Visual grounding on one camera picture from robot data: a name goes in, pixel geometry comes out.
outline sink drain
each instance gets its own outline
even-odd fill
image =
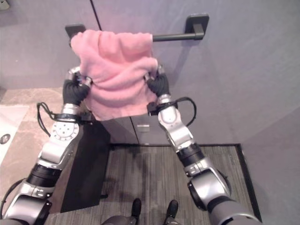
[[[0,144],[5,144],[9,141],[10,139],[10,134],[5,134],[0,138]]]

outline black shoe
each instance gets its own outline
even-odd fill
[[[139,217],[142,210],[142,202],[139,198],[136,198],[132,203],[131,216],[136,218],[136,224],[139,222]]]
[[[167,209],[167,213],[166,213],[166,218],[168,217],[173,217],[175,218],[176,214],[178,211],[178,202],[176,200],[172,200],[169,203],[168,209]]]

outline white sink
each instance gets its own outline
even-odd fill
[[[2,163],[28,108],[29,106],[27,105],[0,105],[0,164]]]

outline black towel rack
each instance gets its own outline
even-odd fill
[[[202,40],[206,32],[208,20],[208,14],[190,15],[186,20],[184,34],[153,35],[153,42]]]
[[[186,20],[184,34],[153,35],[153,42],[202,40],[206,32],[208,20],[208,14],[190,15]],[[70,39],[78,32],[84,32],[86,30],[83,24],[67,25],[65,29]]]

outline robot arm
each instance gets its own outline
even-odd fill
[[[43,145],[30,175],[21,182],[1,223],[41,225],[47,219],[52,205],[48,198],[82,134],[79,105],[89,93],[91,79],[87,77],[84,82],[79,82],[79,75],[79,67],[68,71],[61,114],[56,115],[49,141]]]
[[[180,112],[170,104],[171,95],[162,67],[159,67],[155,80],[149,77],[146,80],[149,88],[158,96],[156,108],[159,111],[159,124],[183,164],[186,175],[191,178],[187,186],[196,206],[208,211],[212,225],[261,224],[246,208],[230,198],[228,180],[204,156],[191,132],[182,123]]]

